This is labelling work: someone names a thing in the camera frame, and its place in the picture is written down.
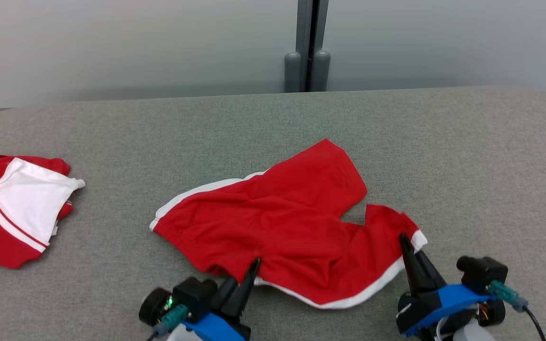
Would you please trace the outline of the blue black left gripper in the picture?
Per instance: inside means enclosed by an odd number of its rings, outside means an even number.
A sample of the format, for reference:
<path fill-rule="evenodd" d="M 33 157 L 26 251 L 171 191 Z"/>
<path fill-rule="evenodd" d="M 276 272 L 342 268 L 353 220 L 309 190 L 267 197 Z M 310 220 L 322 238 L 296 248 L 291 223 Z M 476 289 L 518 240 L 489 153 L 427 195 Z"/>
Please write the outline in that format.
<path fill-rule="evenodd" d="M 217 291 L 211 288 L 154 289 L 142 302 L 139 320 L 152 328 L 150 341 L 249 341 L 251 328 L 240 319 L 258 276 L 261 259 L 249 266 L 241 284 L 227 277 Z M 228 301 L 228 316 L 221 309 Z"/>

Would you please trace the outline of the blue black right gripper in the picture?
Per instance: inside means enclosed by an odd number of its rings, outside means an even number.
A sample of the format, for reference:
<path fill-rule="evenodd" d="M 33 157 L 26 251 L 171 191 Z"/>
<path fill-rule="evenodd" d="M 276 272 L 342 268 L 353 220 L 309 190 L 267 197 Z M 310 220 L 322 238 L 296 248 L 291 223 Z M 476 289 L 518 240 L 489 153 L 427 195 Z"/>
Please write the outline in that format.
<path fill-rule="evenodd" d="M 462 284 L 447 285 L 424 251 L 417 251 L 405 233 L 399 244 L 409 293 L 398 303 L 397 329 L 420 340 L 465 340 L 469 332 L 491 339 L 486 328 L 506 317 L 502 300 L 479 295 Z"/>

